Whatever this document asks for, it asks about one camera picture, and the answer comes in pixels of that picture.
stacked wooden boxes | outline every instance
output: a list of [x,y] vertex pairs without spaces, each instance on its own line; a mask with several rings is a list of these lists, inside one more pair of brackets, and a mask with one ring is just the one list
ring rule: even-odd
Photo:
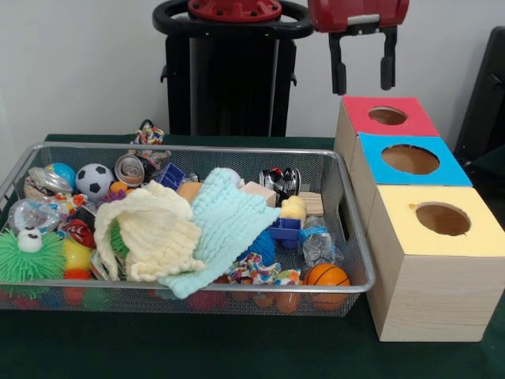
[[419,102],[344,97],[335,151],[374,256],[380,340],[480,340],[505,288],[505,233]]

green table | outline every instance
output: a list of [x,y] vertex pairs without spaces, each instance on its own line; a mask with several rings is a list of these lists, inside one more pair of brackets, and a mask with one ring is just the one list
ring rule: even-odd
[[[131,136],[50,135],[127,142]],[[167,144],[332,148],[330,138],[169,136]],[[344,319],[0,312],[0,377],[503,378],[505,298],[481,343],[380,343],[366,298]]]

mint green knitted cloth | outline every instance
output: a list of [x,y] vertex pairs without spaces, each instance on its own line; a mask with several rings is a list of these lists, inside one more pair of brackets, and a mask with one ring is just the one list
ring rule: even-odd
[[202,230],[193,258],[207,267],[159,280],[178,298],[188,297],[221,276],[280,212],[269,208],[263,197],[238,190],[230,172],[220,168],[207,176],[192,209],[191,221]]

red box top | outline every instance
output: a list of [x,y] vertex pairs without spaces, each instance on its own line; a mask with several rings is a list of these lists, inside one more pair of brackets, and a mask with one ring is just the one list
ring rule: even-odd
[[342,101],[356,135],[439,136],[415,97],[344,96]]

metal basket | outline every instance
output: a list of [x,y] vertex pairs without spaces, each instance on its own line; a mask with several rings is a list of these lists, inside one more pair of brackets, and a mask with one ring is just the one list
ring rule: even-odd
[[[255,286],[211,284],[185,300],[157,283],[98,280],[38,280],[12,285],[0,283],[0,309],[87,310],[146,313],[293,314],[343,317],[375,281],[375,273],[357,213],[346,166],[334,152],[266,148],[203,148],[191,146],[135,146],[128,144],[78,144],[47,142],[29,148],[0,187],[0,226],[23,197],[23,181],[31,167],[54,162],[76,169],[88,163],[114,167],[117,158],[131,149],[170,150],[170,162],[201,178],[215,167],[230,167],[246,182],[257,181],[261,169],[296,167],[301,190],[321,193],[324,218],[344,254],[342,268],[349,287]],[[301,268],[303,254],[278,246],[276,260],[282,269]]]

